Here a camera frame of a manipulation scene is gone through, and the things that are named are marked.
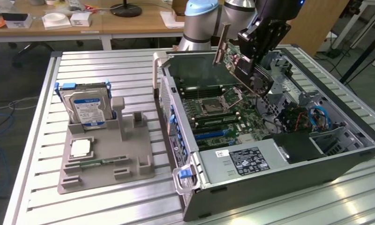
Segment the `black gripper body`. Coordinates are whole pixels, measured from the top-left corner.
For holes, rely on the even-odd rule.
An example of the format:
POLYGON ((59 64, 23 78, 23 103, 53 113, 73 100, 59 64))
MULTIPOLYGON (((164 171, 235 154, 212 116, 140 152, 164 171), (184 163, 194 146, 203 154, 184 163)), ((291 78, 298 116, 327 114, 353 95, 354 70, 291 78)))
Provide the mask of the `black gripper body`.
POLYGON ((274 50, 291 29, 287 21, 296 18, 302 0, 258 0, 256 15, 250 26, 238 34, 240 54, 239 68, 254 68, 268 51, 274 50))

